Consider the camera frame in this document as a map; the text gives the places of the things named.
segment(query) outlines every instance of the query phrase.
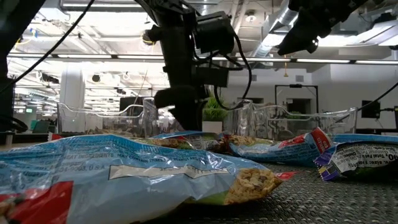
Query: gray carpet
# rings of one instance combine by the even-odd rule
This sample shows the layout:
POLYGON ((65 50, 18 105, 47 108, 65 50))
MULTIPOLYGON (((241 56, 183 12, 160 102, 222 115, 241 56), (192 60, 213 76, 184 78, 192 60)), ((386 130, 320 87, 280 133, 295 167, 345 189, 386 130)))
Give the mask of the gray carpet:
POLYGON ((148 223, 398 223, 396 182, 324 182, 316 168, 265 166, 274 172, 302 172, 261 201, 225 207, 185 205, 148 223))

